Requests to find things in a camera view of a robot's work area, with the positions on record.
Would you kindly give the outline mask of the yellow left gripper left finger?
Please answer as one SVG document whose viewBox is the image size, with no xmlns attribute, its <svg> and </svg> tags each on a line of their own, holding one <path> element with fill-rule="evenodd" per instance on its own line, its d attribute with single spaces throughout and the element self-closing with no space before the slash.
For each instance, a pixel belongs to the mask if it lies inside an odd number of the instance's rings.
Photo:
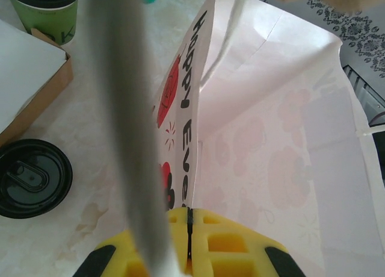
<svg viewBox="0 0 385 277">
<path fill-rule="evenodd" d="M 191 225 L 188 218 L 191 209 L 175 208 L 168 211 L 171 239 L 175 245 L 179 266 L 184 273 L 191 273 Z M 137 253 L 130 232 L 125 230 L 101 242 L 83 261 L 75 276 L 148 276 L 141 257 Z"/>
</svg>

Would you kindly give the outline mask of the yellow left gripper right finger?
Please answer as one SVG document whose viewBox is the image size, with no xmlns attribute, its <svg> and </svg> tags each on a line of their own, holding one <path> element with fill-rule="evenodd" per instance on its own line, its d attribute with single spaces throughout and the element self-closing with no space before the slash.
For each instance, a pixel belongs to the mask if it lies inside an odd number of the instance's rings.
<svg viewBox="0 0 385 277">
<path fill-rule="evenodd" d="M 203 209 L 191 210 L 193 276 L 304 276 L 279 242 Z"/>
</svg>

